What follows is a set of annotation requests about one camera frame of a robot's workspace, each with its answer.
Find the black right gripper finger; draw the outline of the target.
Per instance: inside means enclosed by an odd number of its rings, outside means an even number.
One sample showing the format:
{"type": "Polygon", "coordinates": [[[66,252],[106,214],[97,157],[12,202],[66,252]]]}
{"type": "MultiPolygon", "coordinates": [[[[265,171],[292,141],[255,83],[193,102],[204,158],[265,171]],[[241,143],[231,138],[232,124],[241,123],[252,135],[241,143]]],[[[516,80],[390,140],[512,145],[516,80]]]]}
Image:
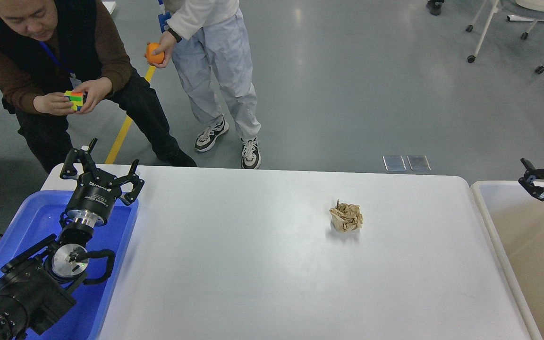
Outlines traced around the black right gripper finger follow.
{"type": "Polygon", "coordinates": [[[525,159],[520,159],[525,168],[525,172],[518,180],[518,183],[531,195],[533,198],[544,202],[544,187],[535,184],[537,180],[544,180],[544,169],[537,169],[533,164],[525,159]]]}

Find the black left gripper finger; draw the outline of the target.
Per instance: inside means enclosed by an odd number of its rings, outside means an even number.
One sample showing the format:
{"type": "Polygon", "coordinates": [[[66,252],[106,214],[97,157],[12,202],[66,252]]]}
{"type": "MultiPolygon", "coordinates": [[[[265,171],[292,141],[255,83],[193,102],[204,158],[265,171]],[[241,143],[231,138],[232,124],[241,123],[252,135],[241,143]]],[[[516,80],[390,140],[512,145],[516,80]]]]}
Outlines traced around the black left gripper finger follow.
{"type": "Polygon", "coordinates": [[[65,158],[65,161],[62,164],[62,169],[60,171],[60,178],[63,180],[78,180],[80,175],[78,174],[78,170],[74,166],[76,163],[80,163],[83,172],[82,174],[88,174],[97,171],[96,163],[94,162],[92,158],[92,150],[97,144],[98,138],[93,138],[91,142],[89,142],[87,149],[84,148],[73,148],[69,153],[67,153],[67,156],[65,158]]]}
{"type": "Polygon", "coordinates": [[[113,179],[110,180],[110,193],[115,199],[119,199],[125,206],[129,206],[136,202],[145,184],[145,181],[136,173],[138,165],[139,159],[134,159],[127,175],[113,177],[113,179]],[[122,187],[127,183],[130,183],[132,187],[130,191],[123,192],[122,187]]]}

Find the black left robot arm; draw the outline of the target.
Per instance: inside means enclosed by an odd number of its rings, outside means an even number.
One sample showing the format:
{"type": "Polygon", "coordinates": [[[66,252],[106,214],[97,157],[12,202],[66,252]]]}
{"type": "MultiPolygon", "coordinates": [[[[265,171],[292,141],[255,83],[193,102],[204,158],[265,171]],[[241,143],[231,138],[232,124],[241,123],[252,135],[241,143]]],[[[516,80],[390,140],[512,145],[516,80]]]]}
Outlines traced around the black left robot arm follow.
{"type": "Polygon", "coordinates": [[[97,167],[91,156],[97,138],[73,148],[60,171],[76,189],[60,215],[59,235],[48,235],[1,268],[0,340],[24,340],[27,330],[43,334],[76,305],[81,285],[98,285],[113,274],[114,250],[88,250],[95,228],[108,223],[115,202],[129,206],[142,190],[135,159],[125,176],[97,167]]]}

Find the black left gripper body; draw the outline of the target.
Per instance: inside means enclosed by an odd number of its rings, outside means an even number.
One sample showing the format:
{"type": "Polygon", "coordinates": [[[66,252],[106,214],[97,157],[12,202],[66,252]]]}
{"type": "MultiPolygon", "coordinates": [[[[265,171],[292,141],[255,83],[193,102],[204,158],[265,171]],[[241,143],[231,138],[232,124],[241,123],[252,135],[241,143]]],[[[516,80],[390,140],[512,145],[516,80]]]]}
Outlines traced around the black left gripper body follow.
{"type": "Polygon", "coordinates": [[[71,219],[87,219],[90,227],[106,225],[121,194],[120,185],[112,184],[116,178],[103,170],[80,174],[65,215],[71,219]]]}

